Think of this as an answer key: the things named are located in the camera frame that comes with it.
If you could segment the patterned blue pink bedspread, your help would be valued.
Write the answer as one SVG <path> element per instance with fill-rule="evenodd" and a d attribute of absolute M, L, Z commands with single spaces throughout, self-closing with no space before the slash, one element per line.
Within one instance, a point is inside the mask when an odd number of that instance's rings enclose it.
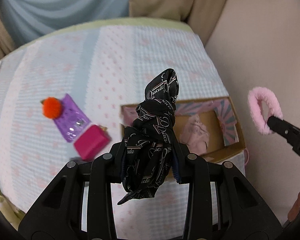
<path fill-rule="evenodd" d="M 0 60 L 0 191 L 27 213 L 77 157 L 41 101 L 69 94 L 93 124 L 121 140 L 121 106 L 137 104 L 167 68 L 180 100 L 227 96 L 199 37 L 181 23 L 123 19 L 78 25 L 39 38 Z"/>

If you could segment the orange pompom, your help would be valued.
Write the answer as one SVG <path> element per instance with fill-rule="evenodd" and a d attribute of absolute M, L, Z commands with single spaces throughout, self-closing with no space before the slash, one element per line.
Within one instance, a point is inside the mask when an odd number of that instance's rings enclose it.
<path fill-rule="evenodd" d="M 62 114 L 62 103 L 59 99 L 48 97 L 41 101 L 43 116 L 49 119 L 57 119 Z"/>

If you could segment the black printed scarf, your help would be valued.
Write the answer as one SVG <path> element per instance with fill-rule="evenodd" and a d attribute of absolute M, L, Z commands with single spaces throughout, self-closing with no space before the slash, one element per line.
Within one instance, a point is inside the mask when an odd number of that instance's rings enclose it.
<path fill-rule="evenodd" d="M 153 198 L 172 165 L 172 131 L 179 94 L 177 74 L 168 68 L 145 88 L 145 99 L 136 107 L 138 117 L 124 129 L 122 205 L 132 199 Z"/>

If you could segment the light blue hanging sheet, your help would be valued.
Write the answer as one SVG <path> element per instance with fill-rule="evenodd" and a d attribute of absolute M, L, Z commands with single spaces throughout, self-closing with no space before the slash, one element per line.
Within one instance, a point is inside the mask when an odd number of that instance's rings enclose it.
<path fill-rule="evenodd" d="M 128 15 L 129 0 L 0 0 L 0 19 L 16 46 L 72 25 Z"/>

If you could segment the cardboard box pink pattern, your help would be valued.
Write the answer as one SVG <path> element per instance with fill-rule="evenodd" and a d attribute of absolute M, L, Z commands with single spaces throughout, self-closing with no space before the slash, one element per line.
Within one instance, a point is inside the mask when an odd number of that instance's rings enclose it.
<path fill-rule="evenodd" d="M 121 107 L 125 127 L 131 126 L 138 117 L 135 110 L 138 104 Z M 245 142 L 242 129 L 232 100 L 228 96 L 177 101 L 172 143 L 180 142 L 179 137 L 188 118 L 196 114 L 199 115 L 210 134 L 207 153 L 201 155 L 206 161 L 221 163 L 236 156 L 244 157 Z"/>

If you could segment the purple plastic packet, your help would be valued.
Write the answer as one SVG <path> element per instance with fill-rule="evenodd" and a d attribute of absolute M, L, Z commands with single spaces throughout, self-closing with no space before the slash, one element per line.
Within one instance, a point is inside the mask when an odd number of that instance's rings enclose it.
<path fill-rule="evenodd" d="M 62 98 L 61 104 L 62 113 L 53 122 L 66 142 L 73 142 L 90 125 L 91 121 L 69 94 Z"/>

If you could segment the green blanket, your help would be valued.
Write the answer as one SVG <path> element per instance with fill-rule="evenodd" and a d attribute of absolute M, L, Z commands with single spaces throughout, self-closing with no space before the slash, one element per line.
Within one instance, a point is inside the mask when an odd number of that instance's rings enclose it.
<path fill-rule="evenodd" d="M 21 220 L 25 216 L 25 212 L 17 208 L 11 201 L 5 197 L 0 191 L 0 211 L 8 220 L 8 222 L 18 230 Z"/>

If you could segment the magenta pouch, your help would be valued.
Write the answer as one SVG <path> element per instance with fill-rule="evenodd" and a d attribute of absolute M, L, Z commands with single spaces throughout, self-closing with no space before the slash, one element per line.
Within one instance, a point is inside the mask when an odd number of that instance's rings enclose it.
<path fill-rule="evenodd" d="M 74 148 L 83 161 L 94 159 L 111 141 L 100 126 L 91 125 L 74 142 Z"/>

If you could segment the pink fluffy scrunchie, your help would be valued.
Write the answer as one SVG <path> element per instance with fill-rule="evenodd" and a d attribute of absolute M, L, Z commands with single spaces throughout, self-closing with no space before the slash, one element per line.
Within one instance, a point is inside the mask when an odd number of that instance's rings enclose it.
<path fill-rule="evenodd" d="M 253 123 L 262 135 L 273 133 L 267 124 L 271 116 L 280 120 L 283 119 L 283 113 L 276 95 L 266 87 L 255 87 L 250 90 L 248 105 Z"/>

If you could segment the pink patterned cloth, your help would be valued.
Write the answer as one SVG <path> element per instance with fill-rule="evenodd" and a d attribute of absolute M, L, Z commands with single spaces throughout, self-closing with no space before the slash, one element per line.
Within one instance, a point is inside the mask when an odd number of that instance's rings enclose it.
<path fill-rule="evenodd" d="M 187 145 L 189 151 L 196 155 L 207 153 L 209 139 L 210 134 L 207 127 L 201 122 L 198 114 L 188 118 L 179 137 L 180 142 Z"/>

